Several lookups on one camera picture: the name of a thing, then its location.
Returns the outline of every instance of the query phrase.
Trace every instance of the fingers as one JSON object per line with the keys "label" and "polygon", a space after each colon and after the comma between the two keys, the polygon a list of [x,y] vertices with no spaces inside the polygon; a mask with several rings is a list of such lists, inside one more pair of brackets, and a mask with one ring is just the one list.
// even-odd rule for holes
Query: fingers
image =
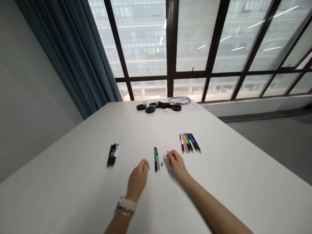
{"label": "fingers", "polygon": [[175,164],[177,163],[176,159],[174,158],[174,156],[171,154],[171,152],[168,153],[168,157],[171,161],[171,164]]}
{"label": "fingers", "polygon": [[148,166],[147,166],[147,164],[144,164],[142,174],[145,174],[147,176],[147,174],[148,174]]}
{"label": "fingers", "polygon": [[139,163],[139,165],[137,166],[137,168],[139,169],[139,172],[142,173],[143,172],[143,167],[144,165],[147,165],[148,169],[150,168],[150,164],[146,159],[142,159],[142,161]]}
{"label": "fingers", "polygon": [[175,149],[171,150],[170,153],[174,156],[177,162],[179,161],[179,158],[181,158],[181,156],[178,154],[178,152]]}

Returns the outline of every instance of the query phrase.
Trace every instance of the bracelet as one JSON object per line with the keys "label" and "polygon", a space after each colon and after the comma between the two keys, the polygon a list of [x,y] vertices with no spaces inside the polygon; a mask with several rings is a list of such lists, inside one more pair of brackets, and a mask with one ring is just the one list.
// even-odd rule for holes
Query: bracelet
{"label": "bracelet", "polygon": [[119,212],[119,213],[121,213],[122,215],[124,215],[124,216],[127,216],[128,218],[132,218],[132,214],[130,214],[130,213],[127,213],[127,212],[125,212],[125,211],[121,211],[121,210],[119,210],[118,208],[116,209],[116,211],[117,212]]}

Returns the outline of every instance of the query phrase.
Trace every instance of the pink pen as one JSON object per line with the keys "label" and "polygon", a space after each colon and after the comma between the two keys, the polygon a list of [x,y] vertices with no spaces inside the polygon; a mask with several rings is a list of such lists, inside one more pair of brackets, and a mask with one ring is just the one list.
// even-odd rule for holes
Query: pink pen
{"label": "pink pen", "polygon": [[184,134],[182,134],[182,138],[183,138],[183,141],[184,141],[184,145],[185,145],[185,151],[186,151],[186,153],[189,153],[189,151],[188,151],[188,146],[186,145],[186,141],[185,141],[185,136],[184,136]]}

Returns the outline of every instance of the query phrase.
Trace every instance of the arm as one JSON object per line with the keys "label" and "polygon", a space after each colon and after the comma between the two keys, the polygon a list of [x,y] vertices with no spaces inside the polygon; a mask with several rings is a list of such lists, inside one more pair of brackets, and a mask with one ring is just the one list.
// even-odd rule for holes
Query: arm
{"label": "arm", "polygon": [[[128,190],[127,195],[124,197],[125,199],[131,199],[135,203],[138,202],[145,188],[149,168],[149,162],[146,159],[143,159],[140,164],[133,170],[128,180]],[[133,213],[130,211],[127,211],[126,213],[133,215]],[[129,224],[130,218],[119,212],[116,212],[104,234],[125,234],[128,230]]]}
{"label": "arm", "polygon": [[173,171],[218,234],[253,233],[232,212],[190,176],[182,157],[175,150],[170,151],[168,156]]}

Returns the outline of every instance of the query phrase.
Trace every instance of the teal curtain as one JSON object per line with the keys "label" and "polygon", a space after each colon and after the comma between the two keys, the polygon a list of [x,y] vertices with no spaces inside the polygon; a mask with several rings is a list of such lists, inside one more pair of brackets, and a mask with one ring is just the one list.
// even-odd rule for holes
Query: teal curtain
{"label": "teal curtain", "polygon": [[122,101],[87,0],[16,0],[84,119]]}

